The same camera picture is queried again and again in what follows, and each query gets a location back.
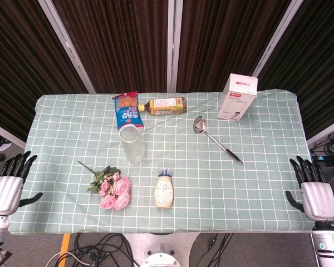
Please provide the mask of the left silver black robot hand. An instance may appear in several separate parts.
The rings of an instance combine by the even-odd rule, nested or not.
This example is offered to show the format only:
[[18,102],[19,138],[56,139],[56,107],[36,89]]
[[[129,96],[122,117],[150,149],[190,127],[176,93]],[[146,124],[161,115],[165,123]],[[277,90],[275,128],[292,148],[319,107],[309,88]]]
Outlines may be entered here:
[[27,151],[7,160],[3,165],[0,172],[0,216],[10,216],[19,207],[33,204],[43,196],[39,192],[34,197],[21,198],[23,186],[36,158],[36,155],[31,156],[31,151]]

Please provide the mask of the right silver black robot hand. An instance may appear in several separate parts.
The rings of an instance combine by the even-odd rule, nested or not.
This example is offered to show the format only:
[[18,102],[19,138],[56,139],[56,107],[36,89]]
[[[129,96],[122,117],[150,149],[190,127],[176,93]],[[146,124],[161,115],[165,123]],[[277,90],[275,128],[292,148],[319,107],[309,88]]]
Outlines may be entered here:
[[326,182],[321,167],[300,156],[297,160],[290,159],[302,202],[297,202],[290,191],[286,191],[286,198],[291,206],[305,213],[314,222],[332,222],[334,220],[334,194],[331,185]]

